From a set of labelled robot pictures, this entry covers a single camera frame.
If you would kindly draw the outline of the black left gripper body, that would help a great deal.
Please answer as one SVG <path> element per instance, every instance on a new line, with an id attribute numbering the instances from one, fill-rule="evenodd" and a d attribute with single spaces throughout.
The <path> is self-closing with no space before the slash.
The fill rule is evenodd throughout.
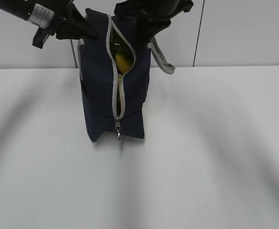
<path id="1" fill-rule="evenodd" d="M 31 23 L 38 26 L 32 45 L 42 49 L 49 36 L 53 36 L 72 5 L 73 0 L 34 0 Z"/>

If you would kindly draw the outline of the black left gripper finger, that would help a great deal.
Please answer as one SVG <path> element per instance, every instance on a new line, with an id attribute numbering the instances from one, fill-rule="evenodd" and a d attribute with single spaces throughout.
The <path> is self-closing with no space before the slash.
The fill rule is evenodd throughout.
<path id="1" fill-rule="evenodd" d="M 70 39 L 79 40 L 82 37 L 98 39 L 99 34 L 72 3 L 70 5 Z"/>
<path id="2" fill-rule="evenodd" d="M 55 33 L 58 40 L 78 40 L 84 35 L 82 21 L 64 18 Z"/>

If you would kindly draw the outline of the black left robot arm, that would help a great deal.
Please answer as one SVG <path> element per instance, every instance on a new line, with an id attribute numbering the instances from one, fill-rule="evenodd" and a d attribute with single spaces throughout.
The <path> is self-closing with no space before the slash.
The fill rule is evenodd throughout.
<path id="1" fill-rule="evenodd" d="M 54 35 L 58 40 L 99 38 L 72 0 L 0 0 L 0 10 L 39 27 L 32 41 L 39 49 Z"/>

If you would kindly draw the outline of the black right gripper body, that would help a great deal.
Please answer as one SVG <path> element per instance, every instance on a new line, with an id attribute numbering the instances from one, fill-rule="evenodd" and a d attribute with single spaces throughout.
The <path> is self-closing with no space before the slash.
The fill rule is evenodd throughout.
<path id="1" fill-rule="evenodd" d="M 117 3 L 114 14 L 119 20 L 134 18 L 136 24 L 164 23 L 181 12 L 190 12 L 191 0 L 126 0 Z"/>

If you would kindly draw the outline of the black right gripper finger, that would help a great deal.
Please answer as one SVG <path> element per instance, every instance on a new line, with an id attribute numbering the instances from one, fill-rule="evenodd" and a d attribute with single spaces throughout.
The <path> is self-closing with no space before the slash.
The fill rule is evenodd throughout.
<path id="1" fill-rule="evenodd" d="M 171 25 L 171 20 L 168 21 L 148 21 L 141 20 L 141 43 L 147 43 L 159 32 L 168 28 Z"/>

